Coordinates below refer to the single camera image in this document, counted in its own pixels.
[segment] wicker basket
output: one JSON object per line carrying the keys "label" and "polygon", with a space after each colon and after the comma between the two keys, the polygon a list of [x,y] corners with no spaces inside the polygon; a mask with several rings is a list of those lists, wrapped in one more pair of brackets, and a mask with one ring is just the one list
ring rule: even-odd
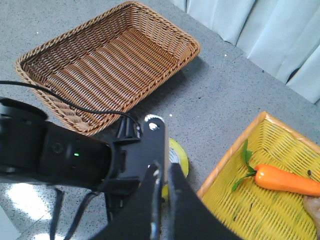
{"label": "wicker basket", "polygon": [[[91,110],[127,112],[190,62],[199,43],[161,15],[125,2],[27,52],[15,63],[25,82]],[[93,135],[118,119],[35,94],[71,130]]]}
{"label": "wicker basket", "polygon": [[229,229],[245,240],[316,240],[316,228],[304,210],[303,196],[258,187],[246,178],[241,157],[243,142],[253,152],[251,166],[270,164],[320,182],[320,147],[287,125],[262,112],[236,140],[205,180],[198,196]]}

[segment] wire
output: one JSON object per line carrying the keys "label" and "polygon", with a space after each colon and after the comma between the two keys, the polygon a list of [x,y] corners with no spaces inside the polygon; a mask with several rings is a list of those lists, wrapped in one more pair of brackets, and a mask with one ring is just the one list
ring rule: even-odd
{"label": "wire", "polygon": [[79,109],[81,111],[84,111],[84,112],[87,112],[87,113],[90,113],[90,114],[117,114],[117,115],[122,115],[122,116],[125,116],[129,119],[131,119],[138,127],[138,129],[141,129],[140,128],[140,124],[139,122],[136,120],[136,118],[128,113],[125,113],[123,111],[114,111],[114,110],[104,110],[104,111],[100,111],[100,110],[91,110],[91,109],[87,109],[87,108],[84,108],[82,106],[79,106],[79,105],[76,105],[74,103],[72,103],[71,101],[59,96],[58,94],[54,93],[53,91],[45,88],[45,87],[42,87],[42,86],[37,86],[37,85],[33,85],[33,84],[29,84],[29,83],[25,83],[25,82],[19,82],[19,81],[0,81],[0,85],[15,85],[15,86],[22,86],[22,87],[29,87],[29,88],[32,88],[32,89],[37,89],[37,90],[40,90],[40,91],[43,91],[47,94],[50,94],[52,96],[54,96],[55,98],[59,99],[60,101],[64,102],[65,104],[68,104],[69,106],[71,107],[74,107],[76,109]]}

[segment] brown wicker basket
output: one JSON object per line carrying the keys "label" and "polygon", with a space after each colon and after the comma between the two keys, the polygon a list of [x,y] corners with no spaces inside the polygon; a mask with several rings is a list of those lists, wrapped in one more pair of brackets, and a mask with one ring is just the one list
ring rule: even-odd
{"label": "brown wicker basket", "polygon": [[[127,112],[199,52],[192,36],[144,4],[128,1],[27,52],[14,67],[25,82],[84,108]],[[119,117],[87,113],[34,92],[67,128],[84,135]]]}

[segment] gray floor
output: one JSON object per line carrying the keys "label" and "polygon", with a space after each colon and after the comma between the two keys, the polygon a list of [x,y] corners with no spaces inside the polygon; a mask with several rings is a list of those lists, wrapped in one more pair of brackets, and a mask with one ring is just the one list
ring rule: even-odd
{"label": "gray floor", "polygon": [[[121,0],[0,1],[0,78],[15,80],[13,64],[23,53],[121,3]],[[188,181],[196,191],[241,132],[262,111],[320,143],[320,110],[244,58],[242,51],[224,42],[206,27],[165,0],[143,0],[148,6],[192,34],[201,44],[200,55],[131,111],[162,116],[170,136],[186,150]],[[29,90],[1,86],[0,96],[43,109],[49,120],[62,124]],[[112,132],[115,126],[97,137]],[[66,202],[58,225],[58,240],[67,231],[75,210],[87,192],[61,187]],[[0,206],[21,233],[20,240],[48,240],[46,235],[54,192],[44,186],[0,185]],[[104,201],[89,206],[72,239],[85,240],[106,223]],[[162,239],[167,238],[168,208],[163,207]]]}

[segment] white curtain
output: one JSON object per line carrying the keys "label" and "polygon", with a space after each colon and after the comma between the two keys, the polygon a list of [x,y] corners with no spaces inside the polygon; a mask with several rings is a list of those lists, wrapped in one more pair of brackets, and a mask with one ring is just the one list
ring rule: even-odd
{"label": "white curtain", "polygon": [[288,87],[312,103],[320,99],[320,0],[171,1],[281,82],[293,76]]}

